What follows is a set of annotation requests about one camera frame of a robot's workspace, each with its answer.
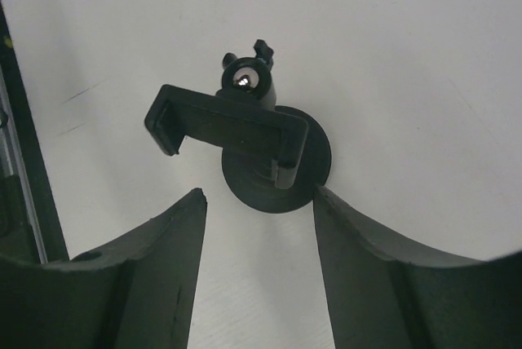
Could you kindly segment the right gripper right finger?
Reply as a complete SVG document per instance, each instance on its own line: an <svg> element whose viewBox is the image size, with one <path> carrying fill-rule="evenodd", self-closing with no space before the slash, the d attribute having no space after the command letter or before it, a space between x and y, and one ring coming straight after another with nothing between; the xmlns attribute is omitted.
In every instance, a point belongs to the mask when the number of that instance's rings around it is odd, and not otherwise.
<svg viewBox="0 0 522 349"><path fill-rule="evenodd" d="M520 253L480 261L432 248L325 187L313 214L337 348L520 347Z"/></svg>

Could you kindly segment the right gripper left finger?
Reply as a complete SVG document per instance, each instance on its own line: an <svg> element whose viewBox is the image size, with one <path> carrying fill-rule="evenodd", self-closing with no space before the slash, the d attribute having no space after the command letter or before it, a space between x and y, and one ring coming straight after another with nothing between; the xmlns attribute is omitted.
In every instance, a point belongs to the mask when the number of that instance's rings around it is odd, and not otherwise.
<svg viewBox="0 0 522 349"><path fill-rule="evenodd" d="M2 347L185 348L206 213L195 188L67 262L2 258Z"/></svg>

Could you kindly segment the black clamp phone stand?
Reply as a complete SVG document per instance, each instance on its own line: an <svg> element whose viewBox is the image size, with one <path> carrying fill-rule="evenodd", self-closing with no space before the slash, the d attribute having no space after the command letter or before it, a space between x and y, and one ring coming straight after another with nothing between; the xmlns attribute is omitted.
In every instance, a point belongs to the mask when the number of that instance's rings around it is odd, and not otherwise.
<svg viewBox="0 0 522 349"><path fill-rule="evenodd" d="M185 138L221 148L223 177L250 208L284 214L313 201L332 165L330 142L304 111L279 105L272 77L274 51L263 40L254 55L224 55L221 87L214 95L165 84L144 126L168 156Z"/></svg>

